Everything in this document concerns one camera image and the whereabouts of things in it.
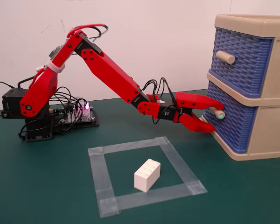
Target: transparent tape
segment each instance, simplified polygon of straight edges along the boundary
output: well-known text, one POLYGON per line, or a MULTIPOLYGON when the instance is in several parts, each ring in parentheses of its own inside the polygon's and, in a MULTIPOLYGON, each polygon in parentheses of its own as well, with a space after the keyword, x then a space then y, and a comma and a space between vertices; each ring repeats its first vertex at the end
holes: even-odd
POLYGON ((88 155, 90 157, 100 217, 119 214, 120 210, 207 192, 166 137, 89 148, 88 155), (161 147, 184 183, 149 190, 147 193, 138 192, 115 197, 104 154, 151 146, 161 147))

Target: red wire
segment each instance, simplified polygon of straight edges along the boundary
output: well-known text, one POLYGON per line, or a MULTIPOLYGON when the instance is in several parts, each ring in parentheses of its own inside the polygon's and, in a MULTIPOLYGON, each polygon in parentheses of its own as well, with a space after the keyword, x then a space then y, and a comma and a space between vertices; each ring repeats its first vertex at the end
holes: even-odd
POLYGON ((29 88, 31 88, 31 87, 33 86, 33 84, 34 84, 35 81, 36 81, 36 78, 37 78, 40 74, 42 74, 44 71, 45 71, 45 69, 40 69, 40 70, 37 72, 37 74, 34 76, 34 78, 33 78, 33 80, 32 80, 32 83, 30 84, 29 88))
POLYGON ((84 29, 84 28, 89 28, 89 27, 106 27, 106 25, 105 25, 105 24, 98 23, 98 24, 89 24, 89 25, 79 26, 79 27, 73 28, 73 29, 67 34, 66 37, 69 38, 69 37, 72 36, 77 30, 84 29))

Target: white lego brick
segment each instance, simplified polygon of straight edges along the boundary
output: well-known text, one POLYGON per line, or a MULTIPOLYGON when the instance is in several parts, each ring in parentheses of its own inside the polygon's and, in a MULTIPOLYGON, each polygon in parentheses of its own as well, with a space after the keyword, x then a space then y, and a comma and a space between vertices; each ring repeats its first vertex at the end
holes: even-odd
POLYGON ((134 187, 147 192, 160 177, 161 164, 157 161, 148 159, 134 173, 134 187))

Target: white wall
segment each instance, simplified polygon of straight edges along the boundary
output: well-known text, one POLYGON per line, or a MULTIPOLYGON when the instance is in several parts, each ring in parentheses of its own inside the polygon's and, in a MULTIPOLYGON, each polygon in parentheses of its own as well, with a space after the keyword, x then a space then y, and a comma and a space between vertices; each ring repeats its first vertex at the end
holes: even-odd
MULTIPOLYGON (((96 44, 141 87, 165 77, 172 91, 207 88, 215 16, 230 10, 280 14, 280 0, 0 0, 0 81, 16 86, 33 76, 71 27, 105 23, 109 32, 96 44)), ((117 97, 79 56, 58 85, 87 100, 117 97)), ((0 109, 7 90, 0 85, 0 109)))

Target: circuit board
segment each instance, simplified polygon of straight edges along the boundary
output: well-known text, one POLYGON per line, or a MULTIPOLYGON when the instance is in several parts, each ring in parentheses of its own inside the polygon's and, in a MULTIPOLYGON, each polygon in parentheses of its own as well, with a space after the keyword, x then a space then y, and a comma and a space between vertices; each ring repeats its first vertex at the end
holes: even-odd
POLYGON ((79 119, 80 116, 81 109, 73 107, 67 114, 59 116, 58 124, 60 127, 68 127, 76 122, 72 128, 98 126, 98 116, 92 106, 83 106, 82 117, 79 119))

